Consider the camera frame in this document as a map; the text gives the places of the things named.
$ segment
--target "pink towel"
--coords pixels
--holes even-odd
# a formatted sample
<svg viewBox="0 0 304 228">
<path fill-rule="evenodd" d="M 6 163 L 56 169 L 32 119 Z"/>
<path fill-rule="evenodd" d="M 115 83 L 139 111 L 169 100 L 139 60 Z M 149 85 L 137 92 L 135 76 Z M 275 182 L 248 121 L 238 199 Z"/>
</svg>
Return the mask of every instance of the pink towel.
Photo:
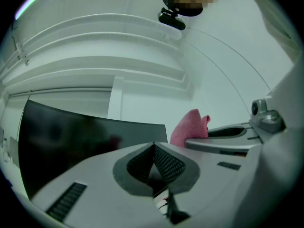
<svg viewBox="0 0 304 228">
<path fill-rule="evenodd" d="M 208 138 L 208 122 L 210 122 L 210 117 L 207 115 L 200 118 L 198 109 L 189 111 L 175 127 L 170 144 L 185 147 L 187 139 Z"/>
</svg>

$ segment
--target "black monitor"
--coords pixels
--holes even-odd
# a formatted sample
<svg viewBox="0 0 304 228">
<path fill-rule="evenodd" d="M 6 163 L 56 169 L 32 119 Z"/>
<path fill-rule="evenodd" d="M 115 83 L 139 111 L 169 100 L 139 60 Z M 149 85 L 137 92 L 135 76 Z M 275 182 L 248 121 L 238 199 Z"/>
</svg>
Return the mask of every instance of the black monitor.
<svg viewBox="0 0 304 228">
<path fill-rule="evenodd" d="M 28 100 L 19 133 L 28 197 L 86 158 L 148 142 L 167 142 L 165 125 L 76 114 Z"/>
</svg>

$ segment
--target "person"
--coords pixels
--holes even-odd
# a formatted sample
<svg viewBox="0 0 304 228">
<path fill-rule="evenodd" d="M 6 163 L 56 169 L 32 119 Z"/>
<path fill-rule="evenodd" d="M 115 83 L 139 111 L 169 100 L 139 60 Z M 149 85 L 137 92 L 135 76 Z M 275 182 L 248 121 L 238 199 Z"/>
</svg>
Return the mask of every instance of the person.
<svg viewBox="0 0 304 228">
<path fill-rule="evenodd" d="M 178 7 L 176 8 L 177 11 L 180 11 L 182 9 L 191 10 L 201 8 L 198 13 L 194 14 L 196 16 L 202 12 L 203 7 L 207 3 L 212 3 L 214 0 L 171 1 L 174 2 L 172 8 Z M 264 24 L 269 34 L 275 38 L 282 49 L 290 57 L 292 62 L 296 63 L 303 51 L 303 45 L 300 36 L 294 28 L 292 22 L 285 14 L 284 10 L 276 0 L 255 0 L 255 2 L 262 12 Z"/>
</svg>

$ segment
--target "person's sleeve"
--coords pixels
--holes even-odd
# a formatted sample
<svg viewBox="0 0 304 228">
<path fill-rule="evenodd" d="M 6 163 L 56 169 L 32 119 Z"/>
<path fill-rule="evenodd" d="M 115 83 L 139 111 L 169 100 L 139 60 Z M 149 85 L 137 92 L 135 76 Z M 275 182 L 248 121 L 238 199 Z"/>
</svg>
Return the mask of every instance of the person's sleeve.
<svg viewBox="0 0 304 228">
<path fill-rule="evenodd" d="M 255 1 L 262 12 L 266 29 L 295 62 L 301 53 L 302 42 L 292 22 L 276 0 Z"/>
</svg>

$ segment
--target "camera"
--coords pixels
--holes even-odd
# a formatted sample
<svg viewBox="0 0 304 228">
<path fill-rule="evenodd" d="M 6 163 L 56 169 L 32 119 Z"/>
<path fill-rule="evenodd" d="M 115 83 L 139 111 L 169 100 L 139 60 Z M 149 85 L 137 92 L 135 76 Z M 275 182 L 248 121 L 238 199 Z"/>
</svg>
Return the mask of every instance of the camera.
<svg viewBox="0 0 304 228">
<path fill-rule="evenodd" d="M 176 12 L 162 8 L 158 13 L 158 20 L 160 23 L 172 26 L 179 30 L 184 30 L 186 25 L 181 19 L 177 18 L 177 16 L 178 14 Z"/>
</svg>

